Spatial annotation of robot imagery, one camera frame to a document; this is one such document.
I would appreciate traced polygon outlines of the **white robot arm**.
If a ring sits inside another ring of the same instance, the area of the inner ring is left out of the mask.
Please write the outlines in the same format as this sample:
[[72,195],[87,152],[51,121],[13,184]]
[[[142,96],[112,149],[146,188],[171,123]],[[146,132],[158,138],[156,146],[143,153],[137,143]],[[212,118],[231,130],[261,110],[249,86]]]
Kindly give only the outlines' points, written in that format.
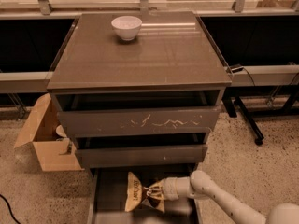
[[168,177],[148,187],[147,194],[158,200],[175,201],[180,198],[198,199],[206,195],[212,199],[235,224],[299,224],[299,206],[282,203],[264,216],[235,196],[220,188],[204,171],[189,176]]

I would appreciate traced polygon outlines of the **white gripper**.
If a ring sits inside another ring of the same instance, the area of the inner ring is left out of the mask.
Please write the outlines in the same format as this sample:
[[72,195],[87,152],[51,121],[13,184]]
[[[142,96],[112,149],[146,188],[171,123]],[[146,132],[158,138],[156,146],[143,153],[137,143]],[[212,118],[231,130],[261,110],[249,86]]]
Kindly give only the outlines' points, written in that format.
[[[188,177],[168,177],[150,185],[148,193],[163,193],[164,198],[169,201],[187,198],[190,194],[190,179]],[[164,200],[150,198],[149,203],[153,208],[164,212]]]

